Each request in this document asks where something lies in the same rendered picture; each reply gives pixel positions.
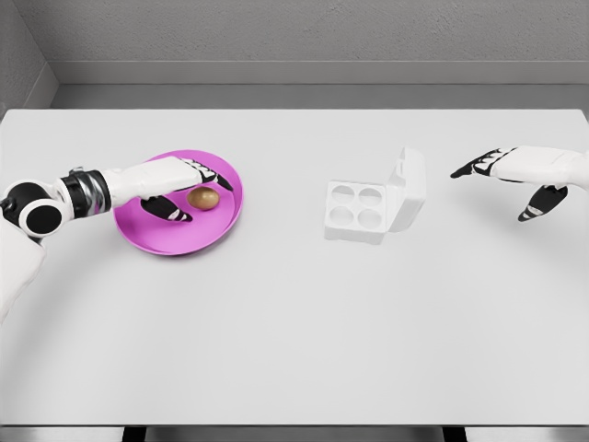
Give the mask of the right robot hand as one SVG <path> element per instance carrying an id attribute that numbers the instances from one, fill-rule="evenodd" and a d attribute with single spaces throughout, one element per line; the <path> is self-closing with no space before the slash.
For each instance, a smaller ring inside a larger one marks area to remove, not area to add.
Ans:
<path id="1" fill-rule="evenodd" d="M 552 147 L 521 145 L 497 148 L 458 168 L 450 174 L 450 178 L 481 175 L 539 185 L 518 216 L 519 222 L 526 222 L 551 212 L 568 196 L 568 164 L 574 157 L 571 151 Z"/>

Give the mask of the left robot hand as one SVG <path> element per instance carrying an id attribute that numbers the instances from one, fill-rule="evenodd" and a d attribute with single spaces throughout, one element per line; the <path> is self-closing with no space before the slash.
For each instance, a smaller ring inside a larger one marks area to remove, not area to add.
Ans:
<path id="1" fill-rule="evenodd" d="M 234 190 L 230 182 L 217 171 L 198 161 L 182 157 L 163 157 L 130 168 L 128 190 L 138 197 L 144 211 L 172 222 L 192 221 L 192 216 L 180 209 L 166 194 L 191 190 L 197 185 L 217 183 L 225 190 Z"/>

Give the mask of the white egg box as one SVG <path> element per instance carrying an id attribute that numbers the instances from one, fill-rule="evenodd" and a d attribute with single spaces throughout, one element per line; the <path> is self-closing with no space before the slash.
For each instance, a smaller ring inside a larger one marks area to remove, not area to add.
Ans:
<path id="1" fill-rule="evenodd" d="M 378 245 L 386 234 L 408 229 L 425 200 L 424 156 L 405 148 L 384 184 L 345 180 L 328 183 L 324 238 Z"/>

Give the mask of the pink round plate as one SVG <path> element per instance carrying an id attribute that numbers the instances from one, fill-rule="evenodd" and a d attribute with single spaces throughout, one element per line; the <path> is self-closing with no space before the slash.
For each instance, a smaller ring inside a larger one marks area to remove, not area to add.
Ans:
<path id="1" fill-rule="evenodd" d="M 166 197 L 192 216 L 190 222 L 165 221 L 147 213 L 138 198 L 113 210 L 114 221 L 121 235 L 135 247 L 159 255 L 181 255 L 202 250 L 225 235 L 236 223 L 243 204 L 243 186 L 234 167 L 213 153 L 200 150 L 169 151 L 158 156 L 195 160 L 213 169 L 233 187 L 230 192 L 217 183 L 208 186 L 220 195 L 219 204 L 202 211 L 191 207 L 187 191 L 171 192 Z"/>

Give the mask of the brown egg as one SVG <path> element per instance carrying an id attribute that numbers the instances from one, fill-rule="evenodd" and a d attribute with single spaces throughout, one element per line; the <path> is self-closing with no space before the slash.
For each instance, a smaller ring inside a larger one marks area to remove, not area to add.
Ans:
<path id="1" fill-rule="evenodd" d="M 187 193 L 186 201 L 192 208 L 210 211 L 220 203 L 220 195 L 213 188 L 197 187 Z"/>

